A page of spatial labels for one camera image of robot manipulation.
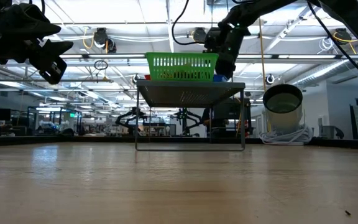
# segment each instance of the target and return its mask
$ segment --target wooden table surface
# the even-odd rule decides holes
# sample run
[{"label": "wooden table surface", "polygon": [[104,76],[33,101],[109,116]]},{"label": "wooden table surface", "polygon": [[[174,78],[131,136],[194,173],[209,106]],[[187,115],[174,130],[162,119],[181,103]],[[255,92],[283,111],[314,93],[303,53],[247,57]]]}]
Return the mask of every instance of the wooden table surface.
[{"label": "wooden table surface", "polygon": [[358,224],[358,150],[0,147],[0,223]]}]

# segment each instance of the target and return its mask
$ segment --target overhead beam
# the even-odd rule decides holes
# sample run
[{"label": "overhead beam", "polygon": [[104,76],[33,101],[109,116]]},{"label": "overhead beam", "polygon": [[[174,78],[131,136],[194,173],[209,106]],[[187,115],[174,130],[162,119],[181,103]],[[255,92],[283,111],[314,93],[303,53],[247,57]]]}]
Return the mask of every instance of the overhead beam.
[{"label": "overhead beam", "polygon": [[[318,12],[321,8],[319,7],[314,7],[314,10],[316,12]],[[297,16],[297,18],[290,22],[289,24],[287,24],[287,26],[285,26],[285,28],[283,30],[281,30],[274,38],[272,41],[270,41],[270,43],[268,44],[268,46],[266,46],[266,48],[264,49],[264,52],[267,53],[269,50],[272,50],[282,39],[284,39],[300,22],[302,22],[306,17],[311,15],[311,11],[308,7],[305,7],[301,13],[299,13],[299,15]]]}]

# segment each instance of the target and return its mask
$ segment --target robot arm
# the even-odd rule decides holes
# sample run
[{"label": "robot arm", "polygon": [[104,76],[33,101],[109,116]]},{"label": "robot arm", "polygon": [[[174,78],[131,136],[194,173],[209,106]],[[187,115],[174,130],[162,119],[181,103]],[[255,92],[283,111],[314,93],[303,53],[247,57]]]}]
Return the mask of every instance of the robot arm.
[{"label": "robot arm", "polygon": [[13,4],[0,0],[0,64],[13,59],[24,63],[27,59],[50,84],[59,83],[67,64],[59,56],[73,46],[73,42],[41,43],[44,37],[60,32],[40,9],[33,4]]},{"label": "robot arm", "polygon": [[[322,7],[331,17],[343,22],[358,38],[358,1],[357,0],[308,0]],[[205,47],[207,53],[219,54],[216,73],[226,78],[233,76],[235,62],[239,55],[245,35],[250,35],[248,26],[260,16],[279,9],[295,0],[256,0],[234,6],[229,14],[207,33]]]}]

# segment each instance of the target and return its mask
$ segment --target green basket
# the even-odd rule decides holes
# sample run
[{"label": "green basket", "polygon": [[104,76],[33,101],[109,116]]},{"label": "green basket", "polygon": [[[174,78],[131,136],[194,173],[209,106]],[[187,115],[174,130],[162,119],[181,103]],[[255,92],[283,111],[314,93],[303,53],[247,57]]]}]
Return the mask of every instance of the green basket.
[{"label": "green basket", "polygon": [[212,82],[218,54],[146,53],[151,80]]}]

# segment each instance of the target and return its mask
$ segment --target white cable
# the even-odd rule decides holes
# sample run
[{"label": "white cable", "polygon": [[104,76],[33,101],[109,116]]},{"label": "white cable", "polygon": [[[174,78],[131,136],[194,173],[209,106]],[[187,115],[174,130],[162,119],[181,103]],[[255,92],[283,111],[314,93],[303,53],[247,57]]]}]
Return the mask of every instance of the white cable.
[{"label": "white cable", "polygon": [[278,134],[276,131],[261,133],[259,138],[264,144],[302,146],[313,138],[313,131],[307,125],[300,126],[299,130],[290,134]]}]

